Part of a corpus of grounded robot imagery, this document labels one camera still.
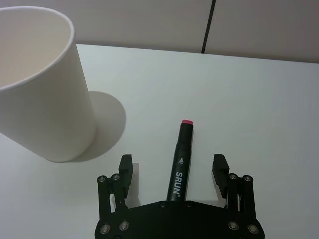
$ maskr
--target paper cup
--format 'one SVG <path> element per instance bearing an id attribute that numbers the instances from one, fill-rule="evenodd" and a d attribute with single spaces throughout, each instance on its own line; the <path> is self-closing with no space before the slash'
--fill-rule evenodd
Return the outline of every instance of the paper cup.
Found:
<path id="1" fill-rule="evenodd" d="M 95 129 L 70 19 L 42 7 L 0 9 L 0 132 L 65 162 L 90 146 Z"/>

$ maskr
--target gray wall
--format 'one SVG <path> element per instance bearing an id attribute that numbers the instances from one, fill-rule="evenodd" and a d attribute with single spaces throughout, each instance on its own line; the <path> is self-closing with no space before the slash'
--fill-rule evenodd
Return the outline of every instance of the gray wall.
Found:
<path id="1" fill-rule="evenodd" d="M 319 62 L 319 1 L 217 0 L 206 53 Z"/>
<path id="2" fill-rule="evenodd" d="M 212 0 L 0 0 L 71 18 L 77 42 L 201 52 Z M 206 51 L 319 63 L 318 0 L 216 0 Z"/>

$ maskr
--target black marker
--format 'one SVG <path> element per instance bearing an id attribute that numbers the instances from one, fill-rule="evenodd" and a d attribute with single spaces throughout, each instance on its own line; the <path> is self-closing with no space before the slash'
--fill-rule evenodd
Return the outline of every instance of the black marker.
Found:
<path id="1" fill-rule="evenodd" d="M 167 201 L 184 201 L 190 166 L 193 122 L 183 120 L 179 130 L 173 167 L 171 170 Z"/>

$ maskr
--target bolt head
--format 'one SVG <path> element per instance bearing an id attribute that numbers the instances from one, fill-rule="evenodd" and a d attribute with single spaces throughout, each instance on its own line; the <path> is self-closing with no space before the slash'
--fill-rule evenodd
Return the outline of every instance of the bolt head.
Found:
<path id="1" fill-rule="evenodd" d="M 231 230 L 234 230 L 234 231 L 239 229 L 238 224 L 237 224 L 236 222 L 234 222 L 234 221 L 230 221 L 230 222 L 228 223 L 228 227 L 229 227 Z"/>
<path id="2" fill-rule="evenodd" d="M 114 180 L 118 180 L 118 179 L 120 178 L 120 176 L 119 176 L 119 174 L 114 174 L 114 175 L 112 176 L 112 178 L 113 178 Z"/>
<path id="3" fill-rule="evenodd" d="M 250 177 L 250 176 L 248 176 L 248 175 L 246 175 L 246 176 L 244 177 L 244 179 L 245 179 L 245 181 L 247 181 L 247 182 L 253 181 L 253 178 Z"/>
<path id="4" fill-rule="evenodd" d="M 106 234 L 111 230 L 111 226 L 108 224 L 104 224 L 100 227 L 100 233 L 101 234 Z"/>
<path id="5" fill-rule="evenodd" d="M 237 179 L 237 175 L 236 175 L 236 174 L 231 174 L 231 175 L 229 175 L 229 177 L 230 177 L 231 179 Z"/>
<path id="6" fill-rule="evenodd" d="M 105 181 L 105 179 L 106 179 L 106 178 L 105 178 L 104 176 L 101 176 L 101 177 L 99 177 L 99 179 L 98 179 L 98 180 L 99 180 L 99 182 L 104 182 L 104 181 Z"/>
<path id="7" fill-rule="evenodd" d="M 253 233 L 253 234 L 259 233 L 258 227 L 256 227 L 254 224 L 248 225 L 248 231 Z"/>
<path id="8" fill-rule="evenodd" d="M 119 225 L 119 229 L 121 231 L 125 231 L 127 228 L 129 228 L 129 223 L 127 221 L 122 221 Z"/>
<path id="9" fill-rule="evenodd" d="M 167 206 L 167 203 L 166 203 L 166 202 L 161 202 L 161 203 L 160 203 L 160 207 L 161 207 L 161 208 L 166 208 L 166 206 Z"/>

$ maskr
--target table surface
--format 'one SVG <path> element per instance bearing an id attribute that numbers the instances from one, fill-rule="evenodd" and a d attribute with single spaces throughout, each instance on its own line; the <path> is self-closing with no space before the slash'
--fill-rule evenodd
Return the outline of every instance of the table surface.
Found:
<path id="1" fill-rule="evenodd" d="M 254 177 L 266 238 L 317 238 L 318 64 L 78 50 L 100 121 L 99 145 L 59 164 L 0 135 L 1 238 L 94 238 L 96 178 L 117 172 L 123 154 L 135 163 L 129 206 L 165 200 L 183 119 L 194 121 L 188 200 L 220 205 L 211 167 L 222 153 L 231 172 Z"/>

